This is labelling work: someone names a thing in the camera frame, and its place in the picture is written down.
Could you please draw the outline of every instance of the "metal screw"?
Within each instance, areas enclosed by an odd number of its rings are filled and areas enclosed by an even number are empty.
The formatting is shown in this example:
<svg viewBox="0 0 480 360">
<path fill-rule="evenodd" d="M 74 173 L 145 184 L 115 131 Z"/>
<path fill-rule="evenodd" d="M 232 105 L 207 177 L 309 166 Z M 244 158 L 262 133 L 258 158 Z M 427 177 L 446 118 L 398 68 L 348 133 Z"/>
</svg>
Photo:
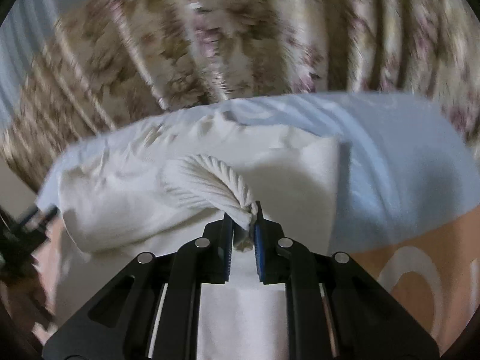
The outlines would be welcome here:
<svg viewBox="0 0 480 360">
<path fill-rule="evenodd" d="M 140 264 L 148 264 L 152 260 L 153 260 L 153 254 L 149 253 L 147 251 L 144 251 L 143 253 L 140 253 L 137 257 L 137 261 Z"/>
<path fill-rule="evenodd" d="M 350 260 L 349 255 L 342 251 L 335 254 L 335 261 L 337 263 L 345 264 L 345 263 L 348 263 L 349 260 Z"/>
<path fill-rule="evenodd" d="M 278 240 L 278 246 L 281 248 L 289 248 L 293 245 L 293 241 L 290 238 L 280 238 Z"/>
<path fill-rule="evenodd" d="M 195 241 L 195 246 L 198 248 L 207 248 L 210 246 L 210 240 L 208 238 L 198 238 Z"/>
</svg>

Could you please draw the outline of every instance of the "floral curtain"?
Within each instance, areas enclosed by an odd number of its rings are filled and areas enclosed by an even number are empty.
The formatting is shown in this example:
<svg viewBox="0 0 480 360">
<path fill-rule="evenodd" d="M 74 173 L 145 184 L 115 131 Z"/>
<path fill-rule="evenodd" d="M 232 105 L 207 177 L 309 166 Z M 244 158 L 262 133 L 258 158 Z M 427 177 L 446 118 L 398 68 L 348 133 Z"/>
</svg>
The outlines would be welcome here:
<svg viewBox="0 0 480 360">
<path fill-rule="evenodd" d="M 69 144 L 146 116 L 402 90 L 439 102 L 477 155 L 479 35 L 465 0 L 89 0 L 34 57 L 0 152 L 36 190 Z"/>
</svg>

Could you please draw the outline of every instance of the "black frame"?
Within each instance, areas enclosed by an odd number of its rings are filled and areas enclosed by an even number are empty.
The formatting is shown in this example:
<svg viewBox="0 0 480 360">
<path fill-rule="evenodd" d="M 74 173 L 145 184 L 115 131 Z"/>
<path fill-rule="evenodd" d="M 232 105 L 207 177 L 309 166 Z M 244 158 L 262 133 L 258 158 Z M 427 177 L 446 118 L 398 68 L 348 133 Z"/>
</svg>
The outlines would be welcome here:
<svg viewBox="0 0 480 360">
<path fill-rule="evenodd" d="M 0 0 L 0 25 L 16 0 Z M 480 19 L 480 0 L 467 0 Z M 480 308 L 442 360 L 477 360 L 480 356 Z M 41 360 L 38 349 L 15 328 L 0 301 L 0 360 Z"/>
</svg>

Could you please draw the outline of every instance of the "white cloth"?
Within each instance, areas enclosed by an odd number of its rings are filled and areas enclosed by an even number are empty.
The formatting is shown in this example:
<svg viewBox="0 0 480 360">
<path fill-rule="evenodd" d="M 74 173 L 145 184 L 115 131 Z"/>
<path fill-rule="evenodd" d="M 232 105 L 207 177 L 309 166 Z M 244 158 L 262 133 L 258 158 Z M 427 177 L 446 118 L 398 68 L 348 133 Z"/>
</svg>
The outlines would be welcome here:
<svg viewBox="0 0 480 360">
<path fill-rule="evenodd" d="M 267 218 L 313 251 L 326 252 L 337 197 L 337 140 L 289 126 L 242 126 L 221 113 L 193 125 L 152 126 L 126 150 L 105 151 L 66 171 L 60 209 L 80 250 L 128 245 L 196 216 L 201 208 L 177 207 L 162 180 L 169 160 L 194 154 L 232 166 Z M 205 223 L 198 222 L 196 234 Z"/>
<path fill-rule="evenodd" d="M 80 306 L 80 298 L 84 302 L 107 282 L 108 272 L 125 264 L 126 256 L 174 252 L 223 217 L 219 210 L 178 210 L 165 188 L 169 166 L 178 170 L 179 157 L 198 153 L 232 166 L 262 203 L 266 218 L 311 251 L 326 254 L 337 198 L 335 138 L 282 125 L 242 126 L 223 114 L 191 125 L 152 126 L 126 150 L 107 151 L 61 177 L 60 207 L 76 244 L 89 252 L 118 249 L 85 254 L 69 246 L 58 286 L 68 292 L 69 302 L 57 305 L 60 324 L 75 303 Z M 227 285 L 202 286 L 197 358 L 287 359 L 283 288 L 260 284 L 254 252 L 234 250 Z"/>
</svg>

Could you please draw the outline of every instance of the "white wall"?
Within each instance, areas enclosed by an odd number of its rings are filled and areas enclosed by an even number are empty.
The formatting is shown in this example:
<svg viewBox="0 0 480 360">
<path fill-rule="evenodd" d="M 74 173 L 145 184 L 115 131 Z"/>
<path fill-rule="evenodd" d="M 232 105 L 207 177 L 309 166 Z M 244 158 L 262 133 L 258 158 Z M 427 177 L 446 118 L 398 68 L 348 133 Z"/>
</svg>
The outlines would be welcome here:
<svg viewBox="0 0 480 360">
<path fill-rule="evenodd" d="M 0 160 L 0 206 L 14 218 L 18 218 L 35 204 L 36 197 L 35 193 L 10 170 L 6 162 Z"/>
</svg>

